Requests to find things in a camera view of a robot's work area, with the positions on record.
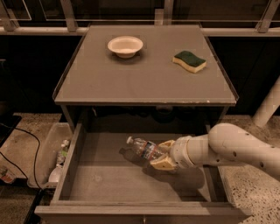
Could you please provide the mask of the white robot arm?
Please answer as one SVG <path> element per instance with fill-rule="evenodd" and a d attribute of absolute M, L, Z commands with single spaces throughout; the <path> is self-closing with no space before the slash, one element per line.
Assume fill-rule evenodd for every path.
<path fill-rule="evenodd" d="M 150 161 L 157 170 L 244 163 L 280 179 L 280 149 L 231 123 L 220 122 L 205 135 L 182 136 L 160 146 L 165 154 Z"/>

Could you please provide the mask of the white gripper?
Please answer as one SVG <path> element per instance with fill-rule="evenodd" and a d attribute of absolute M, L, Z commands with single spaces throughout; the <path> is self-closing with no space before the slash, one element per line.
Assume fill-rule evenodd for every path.
<path fill-rule="evenodd" d="M 182 136 L 176 141 L 168 140 L 160 143 L 158 147 L 163 152 L 170 152 L 170 156 L 163 155 L 153 159 L 150 161 L 150 165 L 160 171 L 174 171 L 177 167 L 181 169 L 194 167 L 194 163 L 187 152 L 190 139 L 190 136 Z"/>

